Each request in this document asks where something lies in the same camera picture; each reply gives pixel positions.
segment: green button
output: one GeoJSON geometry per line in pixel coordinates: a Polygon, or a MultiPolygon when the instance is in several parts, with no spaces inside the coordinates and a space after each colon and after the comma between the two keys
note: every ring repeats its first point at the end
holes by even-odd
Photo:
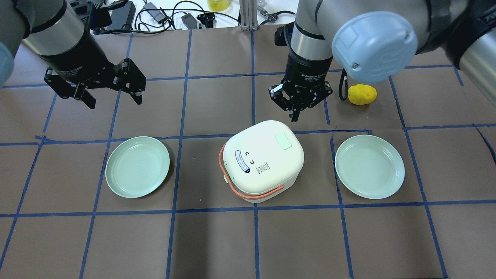
{"type": "Polygon", "coordinates": [[[276,140],[283,150],[286,150],[291,147],[291,143],[289,142],[288,137],[284,133],[277,134],[276,140]]]}

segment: white rice cooker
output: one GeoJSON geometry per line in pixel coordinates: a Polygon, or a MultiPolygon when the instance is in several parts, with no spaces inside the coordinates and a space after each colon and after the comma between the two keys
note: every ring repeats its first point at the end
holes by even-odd
{"type": "Polygon", "coordinates": [[[234,135],[219,153],[224,180],[236,195],[251,203],[261,203],[291,187],[303,161],[303,148],[294,133],[274,120],[234,135]]]}

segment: black plug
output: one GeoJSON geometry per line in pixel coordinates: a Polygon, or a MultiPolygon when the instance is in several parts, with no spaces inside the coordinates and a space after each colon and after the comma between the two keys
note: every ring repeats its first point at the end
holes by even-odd
{"type": "Polygon", "coordinates": [[[201,24],[205,25],[205,28],[214,28],[215,14],[212,12],[206,12],[199,14],[196,19],[198,19],[201,24]]]}

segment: light green plate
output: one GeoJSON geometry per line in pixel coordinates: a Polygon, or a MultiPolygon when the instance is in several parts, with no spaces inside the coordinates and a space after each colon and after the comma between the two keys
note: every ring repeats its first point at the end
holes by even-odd
{"type": "Polygon", "coordinates": [[[400,189],[405,165],[387,141],[369,135],[354,136],[336,152],[336,173],[346,188],[368,199],[387,198],[400,189]]]}
{"type": "Polygon", "coordinates": [[[139,198],[155,190],[169,172],[169,152],[150,137],[136,137],[121,143],[105,167],[110,189],[124,198],[139,198]]]}

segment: blue tape line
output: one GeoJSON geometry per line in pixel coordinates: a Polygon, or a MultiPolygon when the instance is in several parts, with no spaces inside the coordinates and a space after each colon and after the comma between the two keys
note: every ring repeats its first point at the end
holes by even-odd
{"type": "MultiPolygon", "coordinates": [[[[129,54],[131,52],[132,38],[133,38],[133,34],[131,33],[131,35],[129,37],[129,44],[127,46],[126,58],[129,58],[129,54]]],[[[81,263],[81,270],[79,271],[79,279],[83,278],[84,268],[86,267],[86,259],[88,257],[88,249],[89,249],[90,242],[91,242],[91,235],[93,233],[93,225],[95,223],[95,215],[96,215],[96,210],[98,208],[98,201],[100,199],[100,191],[102,189],[103,176],[105,174],[105,166],[107,165],[107,160],[109,158],[110,140],[112,139],[112,134],[114,132],[114,124],[116,121],[117,109],[119,108],[120,98],[121,98],[121,91],[119,90],[117,92],[116,104],[114,106],[114,113],[112,115],[112,122],[110,124],[109,137],[107,139],[107,149],[105,150],[105,155],[103,157],[102,170],[100,172],[100,179],[98,181],[98,187],[97,187],[97,191],[96,191],[96,195],[95,195],[95,203],[93,204],[93,212],[92,212],[92,216],[91,216],[90,227],[88,229],[88,237],[86,239],[86,245],[84,247],[84,254],[83,254],[83,260],[81,263]]]]}
{"type": "Polygon", "coordinates": [[[334,179],[336,181],[336,190],[338,193],[338,201],[339,201],[340,210],[341,210],[341,226],[343,227],[344,247],[345,247],[345,251],[346,251],[346,260],[348,261],[348,273],[350,274],[350,278],[354,279],[355,277],[353,276],[353,264],[351,262],[350,243],[348,240],[348,229],[346,228],[346,217],[344,214],[344,207],[343,207],[343,197],[341,196],[341,190],[339,189],[339,180],[338,180],[338,175],[337,175],[337,171],[336,171],[336,151],[334,148],[334,139],[331,138],[329,140],[329,143],[331,145],[332,164],[334,167],[334,179]]]}
{"type": "Polygon", "coordinates": [[[329,118],[329,110],[327,109],[327,99],[324,99],[324,111],[325,111],[325,120],[328,125],[331,125],[331,119],[329,118]]]}
{"type": "Polygon", "coordinates": [[[235,134],[218,134],[218,135],[198,135],[198,136],[183,136],[183,139],[210,139],[210,138],[227,138],[235,134]]]}
{"type": "Polygon", "coordinates": [[[446,202],[427,202],[430,206],[450,206],[450,205],[481,205],[496,204],[496,200],[468,200],[468,201],[446,201],[446,202]]]}
{"type": "Polygon", "coordinates": [[[357,208],[394,208],[394,207],[418,207],[424,206],[423,202],[410,202],[410,203],[383,203],[383,204],[349,204],[343,205],[347,209],[357,208]]]}
{"type": "Polygon", "coordinates": [[[484,143],[486,143],[486,146],[488,147],[489,149],[489,153],[491,153],[491,157],[493,158],[493,161],[496,165],[496,154],[495,154],[495,150],[493,149],[493,147],[491,146],[491,144],[489,143],[488,139],[482,134],[481,130],[479,130],[479,128],[477,128],[475,125],[474,127],[477,129],[477,131],[479,132],[479,135],[481,136],[482,140],[484,141],[484,143]]]}
{"type": "Polygon", "coordinates": [[[93,232],[93,225],[95,223],[95,215],[91,215],[90,227],[88,229],[88,236],[86,238],[86,244],[84,245],[83,261],[81,263],[81,270],[79,271],[79,279],[83,279],[84,268],[86,267],[86,258],[88,257],[88,250],[90,248],[91,234],[93,232]]]}
{"type": "Polygon", "coordinates": [[[29,85],[8,85],[2,87],[2,89],[14,89],[14,88],[30,88],[30,87],[47,87],[48,84],[29,84],[29,85]]]}
{"type": "MultiPolygon", "coordinates": [[[[483,205],[496,204],[496,200],[460,200],[460,201],[437,201],[427,202],[429,206],[448,205],[483,205]]],[[[254,210],[301,210],[301,209],[353,209],[353,208],[387,208],[387,207],[419,207],[424,206],[423,202],[410,203],[381,203],[381,204],[343,204],[343,205],[312,205],[312,206],[272,206],[272,207],[242,207],[242,208],[209,208],[209,209],[178,209],[177,214],[205,213],[205,212],[234,212],[234,211],[254,211],[254,210]]],[[[169,214],[172,209],[158,210],[136,210],[136,211],[101,211],[101,212],[49,212],[49,213],[20,213],[20,214],[0,214],[0,218],[12,217],[49,217],[49,216],[109,216],[109,215],[147,215],[147,214],[169,214]]]]}
{"type": "Polygon", "coordinates": [[[134,210],[134,211],[101,211],[96,212],[96,216],[114,216],[114,215],[150,215],[150,214],[169,214],[172,209],[160,210],[134,210]]]}
{"type": "MultiPolygon", "coordinates": [[[[170,136],[170,137],[153,137],[154,139],[157,140],[178,140],[180,136],[170,136]]],[[[110,142],[121,142],[121,141],[126,141],[131,138],[118,138],[118,139],[111,139],[109,140],[110,142]]]]}
{"type": "Polygon", "coordinates": [[[176,213],[205,213],[205,212],[231,212],[231,211],[253,211],[253,207],[212,208],[212,209],[177,209],[176,213]]]}
{"type": "Polygon", "coordinates": [[[405,127],[405,119],[403,118],[403,113],[401,113],[400,101],[398,100],[398,95],[396,94],[393,78],[391,76],[389,76],[389,84],[391,85],[391,90],[393,91],[394,100],[396,101],[396,108],[398,109],[398,115],[400,116],[401,125],[405,127]]]}
{"type": "Polygon", "coordinates": [[[496,127],[496,124],[466,124],[466,125],[446,125],[446,126],[418,126],[405,127],[407,130],[428,130],[428,129],[453,129],[453,128],[472,128],[472,127],[496,127]]]}
{"type": "Polygon", "coordinates": [[[159,81],[159,80],[182,80],[184,79],[184,76],[179,76],[179,77],[158,77],[158,78],[147,78],[146,81],[159,81]]]}
{"type": "Polygon", "coordinates": [[[313,205],[313,206],[274,206],[258,207],[257,210],[298,210],[298,209],[338,209],[340,205],[313,205]]]}
{"type": "Polygon", "coordinates": [[[453,65],[445,64],[445,65],[406,66],[405,69],[431,69],[431,68],[450,68],[450,67],[453,67],[453,65]]]}
{"type": "Polygon", "coordinates": [[[294,131],[294,134],[325,134],[332,132],[343,132],[343,133],[369,133],[372,134],[372,130],[311,130],[311,131],[294,131]]]}
{"type": "Polygon", "coordinates": [[[460,83],[460,86],[465,86],[462,81],[462,77],[460,76],[460,73],[458,72],[458,69],[453,66],[453,70],[455,71],[455,75],[458,78],[458,82],[460,83]]]}
{"type": "Polygon", "coordinates": [[[97,139],[97,140],[53,140],[47,139],[40,136],[34,136],[35,139],[43,141],[43,144],[53,145],[53,144],[92,144],[92,143],[107,143],[108,139],[97,139]]]}
{"type": "Polygon", "coordinates": [[[54,98],[52,100],[52,104],[50,106],[50,110],[48,111],[47,120],[45,121],[45,125],[43,126],[43,133],[47,131],[48,122],[50,121],[50,117],[52,116],[52,111],[54,110],[55,101],[57,100],[57,94],[54,94],[54,98]]]}
{"type": "Polygon", "coordinates": [[[415,154],[413,152],[412,142],[410,141],[410,136],[408,134],[408,130],[405,129],[404,132],[405,132],[405,137],[406,137],[406,141],[407,141],[407,144],[408,144],[408,149],[410,150],[410,155],[412,157],[412,162],[413,162],[413,166],[414,166],[414,169],[415,169],[415,174],[417,176],[417,181],[419,183],[420,193],[422,194],[422,200],[424,201],[424,205],[425,205],[425,209],[426,209],[426,214],[427,214],[427,219],[429,221],[429,227],[431,228],[431,234],[433,236],[434,246],[435,246],[435,249],[436,249],[436,252],[437,252],[437,257],[439,259],[439,264],[441,266],[442,275],[443,275],[444,278],[448,278],[448,273],[446,271],[446,266],[444,265],[444,260],[442,258],[441,248],[439,246],[439,242],[437,241],[437,235],[436,235],[435,228],[434,228],[434,222],[433,222],[433,219],[432,219],[432,216],[431,216],[431,210],[429,209],[429,204],[427,202],[426,193],[424,192],[424,186],[423,186],[422,180],[420,178],[420,171],[419,171],[419,168],[418,168],[418,165],[417,165],[417,160],[416,160],[415,154]]]}
{"type": "Polygon", "coordinates": [[[17,145],[39,145],[38,142],[6,142],[0,143],[0,146],[17,146],[17,145]]]}
{"type": "Polygon", "coordinates": [[[284,74],[283,71],[275,71],[275,72],[256,72],[254,75],[278,75],[278,74],[284,74]]]}
{"type": "MultiPolygon", "coordinates": [[[[116,108],[114,110],[114,116],[112,117],[112,122],[115,120],[115,115],[117,112],[117,105],[118,105],[118,100],[116,101],[116,108]]],[[[112,129],[109,132],[109,137],[112,136],[112,129]]],[[[79,271],[79,279],[83,278],[84,275],[84,268],[86,267],[86,259],[88,257],[88,249],[90,247],[90,242],[91,242],[91,235],[93,233],[93,224],[95,223],[95,213],[98,207],[98,200],[100,198],[100,191],[102,189],[102,183],[103,183],[103,176],[105,174],[105,166],[107,165],[107,159],[109,156],[109,151],[110,151],[110,142],[107,142],[107,149],[105,151],[105,155],[103,158],[103,163],[102,163],[102,170],[100,171],[100,179],[98,181],[98,187],[97,187],[97,192],[95,195],[95,203],[93,204],[93,212],[91,215],[91,221],[90,221],[90,227],[88,229],[88,236],[86,238],[86,245],[84,246],[84,253],[83,253],[83,260],[81,262],[81,270],[79,271]]]]}
{"type": "Polygon", "coordinates": [[[172,215],[171,215],[171,228],[169,232],[169,249],[167,251],[167,266],[165,278],[169,279],[171,275],[171,259],[172,259],[172,243],[174,239],[174,227],[176,224],[176,208],[178,203],[178,188],[179,188],[179,172],[181,170],[181,153],[183,148],[183,135],[184,135],[184,125],[185,125],[185,115],[186,115],[186,94],[187,94],[187,80],[189,74],[189,59],[191,57],[191,37],[193,31],[189,30],[189,38],[187,44],[187,56],[186,56],[186,71],[185,71],[185,87],[183,92],[183,111],[181,114],[181,130],[178,148],[178,161],[176,164],[176,181],[174,183],[174,198],[172,203],[172,215]]]}
{"type": "Polygon", "coordinates": [[[91,216],[92,212],[20,213],[19,217],[91,216]]]}
{"type": "Polygon", "coordinates": [[[131,53],[132,38],[133,34],[131,33],[131,35],[129,36],[129,44],[127,45],[127,52],[125,54],[126,58],[129,58],[129,54],[131,53]]]}
{"type": "Polygon", "coordinates": [[[254,204],[253,219],[255,227],[255,278],[260,279],[260,249],[258,245],[258,204],[254,204]]]}
{"type": "Polygon", "coordinates": [[[253,30],[250,31],[251,45],[251,124],[255,125],[255,38],[253,30]]]}
{"type": "Polygon", "coordinates": [[[240,76],[250,76],[249,73],[235,73],[235,74],[217,74],[217,75],[195,75],[188,76],[188,79],[200,79],[200,78],[221,78],[221,77],[240,77],[240,76]]]}
{"type": "Polygon", "coordinates": [[[38,156],[40,155],[41,147],[43,146],[43,142],[40,142],[38,145],[38,150],[36,151],[36,155],[33,159],[33,164],[31,165],[31,169],[29,169],[28,177],[26,179],[26,183],[24,184],[24,188],[22,189],[21,199],[19,200],[19,204],[17,205],[17,211],[15,213],[14,220],[12,221],[12,226],[10,226],[10,231],[8,233],[7,241],[5,242],[5,246],[3,247],[3,252],[0,258],[0,270],[3,265],[3,261],[5,260],[5,255],[7,254],[8,245],[12,238],[12,234],[14,233],[15,224],[17,223],[17,219],[19,218],[19,213],[21,212],[22,203],[24,202],[24,197],[26,196],[26,192],[28,190],[29,182],[31,181],[31,175],[33,175],[33,170],[38,161],[38,156]]]}

